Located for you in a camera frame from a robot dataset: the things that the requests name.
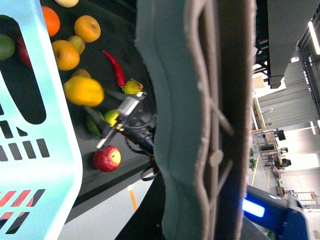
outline blue light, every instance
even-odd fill
[[[251,213],[259,218],[265,214],[265,208],[246,199],[242,202],[242,210]]]

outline blue machine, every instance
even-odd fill
[[[253,223],[273,231],[277,240],[308,240],[307,222],[301,203],[247,186],[242,204],[244,215]]]

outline red apple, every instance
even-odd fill
[[[19,53],[21,62],[23,62],[24,65],[26,65],[27,67],[32,68],[27,47],[22,36],[18,38],[17,43],[18,43],[18,53]]]
[[[31,190],[24,190],[18,198],[12,203],[11,207],[19,207],[23,201],[26,199],[26,197],[29,195]],[[15,194],[15,191],[10,191],[6,195],[4,195],[3,198],[0,198],[0,207],[3,207],[7,204],[7,202],[13,197]],[[26,207],[31,207],[32,203],[34,201],[34,197],[30,199],[30,201],[25,205]],[[3,215],[0,214],[0,220],[8,220],[12,216],[11,212],[5,212]]]
[[[108,145],[103,151],[96,151],[93,155],[94,166],[102,172],[112,172],[121,162],[121,155],[115,146]]]

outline red chili pepper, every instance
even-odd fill
[[[124,90],[124,86],[126,85],[126,79],[125,79],[125,75],[124,72],[121,69],[120,64],[118,63],[118,61],[107,51],[102,51],[104,53],[104,55],[107,56],[107,58],[110,60],[113,69],[114,69],[114,73],[115,73],[115,79],[116,79],[116,84],[122,88],[122,90]]]

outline light blue plastic basket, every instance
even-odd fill
[[[4,213],[11,215],[5,224],[0,220],[0,239],[54,240],[80,190],[81,154],[40,2],[0,0],[0,15],[14,18],[20,26],[46,111],[42,124],[25,121],[0,74],[0,105],[4,112],[0,122],[6,121],[13,135],[5,138],[0,129],[0,201],[13,194],[5,205],[0,205],[0,219]],[[17,128],[27,136],[20,136]],[[31,159],[27,154],[30,147],[35,153]],[[21,160],[15,160],[12,149],[20,152]],[[22,204],[12,206],[23,191],[27,197]],[[27,206],[33,196],[33,206]]]

